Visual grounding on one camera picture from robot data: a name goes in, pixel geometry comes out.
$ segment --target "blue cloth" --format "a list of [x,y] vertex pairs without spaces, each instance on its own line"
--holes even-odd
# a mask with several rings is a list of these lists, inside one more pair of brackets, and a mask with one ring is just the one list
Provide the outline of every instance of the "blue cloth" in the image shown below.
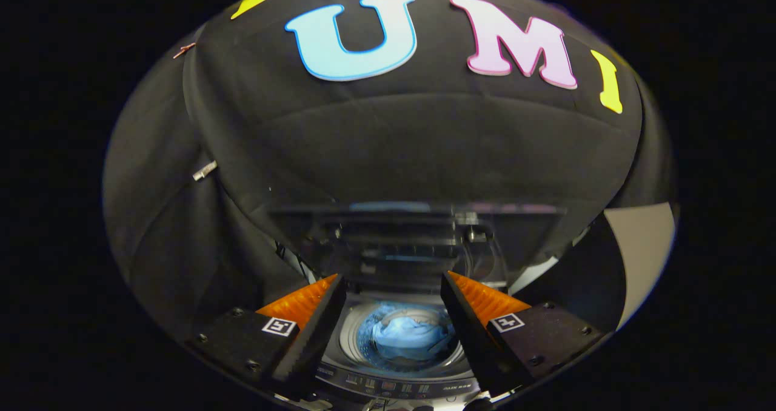
[[378,322],[372,326],[372,339],[383,358],[403,356],[427,361],[444,350],[452,334],[439,325],[420,323],[411,317],[396,317],[388,325]]

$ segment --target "pink letter m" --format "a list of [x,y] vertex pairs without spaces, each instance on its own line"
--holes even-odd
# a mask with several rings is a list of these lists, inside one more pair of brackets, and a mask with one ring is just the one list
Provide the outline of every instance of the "pink letter m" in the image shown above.
[[495,5],[484,0],[450,0],[469,15],[477,44],[476,54],[466,61],[472,72],[481,75],[504,76],[512,66],[501,56],[499,41],[507,47],[524,76],[531,76],[538,57],[544,52],[545,64],[538,74],[546,82],[573,90],[577,79],[571,71],[563,31],[550,22],[531,17],[526,31],[518,27]]

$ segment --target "letter u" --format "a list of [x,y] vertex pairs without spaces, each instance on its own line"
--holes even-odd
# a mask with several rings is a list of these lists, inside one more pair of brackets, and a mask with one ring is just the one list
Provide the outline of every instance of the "letter u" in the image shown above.
[[383,26],[383,43],[369,51],[349,52],[337,28],[342,5],[328,5],[297,16],[286,24],[296,35],[302,63],[311,75],[328,81],[352,81],[382,75],[409,61],[418,40],[407,10],[415,0],[361,0],[374,8]]

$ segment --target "orange gripper pad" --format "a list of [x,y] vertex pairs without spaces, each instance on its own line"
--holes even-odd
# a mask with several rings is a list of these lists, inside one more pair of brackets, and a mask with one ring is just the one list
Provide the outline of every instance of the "orange gripper pad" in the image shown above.
[[505,295],[499,290],[491,289],[491,287],[480,284],[474,279],[466,278],[466,276],[458,275],[452,271],[448,271],[448,273],[458,285],[466,301],[474,309],[474,314],[477,315],[477,319],[480,320],[483,327],[496,317],[531,308],[524,301]]
[[299,330],[302,331],[307,322],[310,321],[310,317],[315,312],[315,309],[318,308],[318,303],[326,294],[326,290],[332,286],[332,281],[335,278],[337,278],[337,275],[320,279],[315,284],[307,285],[307,287],[302,287],[302,289],[289,293],[268,304],[268,306],[264,306],[257,312],[268,317],[277,317],[278,319],[296,322],[299,325]]

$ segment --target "black background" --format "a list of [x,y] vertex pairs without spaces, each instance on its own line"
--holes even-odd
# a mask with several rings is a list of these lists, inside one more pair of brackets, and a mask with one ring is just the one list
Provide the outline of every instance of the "black background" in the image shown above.
[[[111,259],[100,209],[128,95],[173,43],[238,1],[12,0],[32,54],[11,58],[27,111],[9,135],[20,195],[8,221],[8,350],[25,404],[14,409],[269,408],[146,317]],[[772,381],[772,352],[769,361],[757,345],[772,342],[772,315],[755,290],[773,233],[760,192],[772,172],[764,0],[546,1],[651,86],[676,148],[682,216],[667,269],[630,323],[515,409],[765,409],[755,394]]]

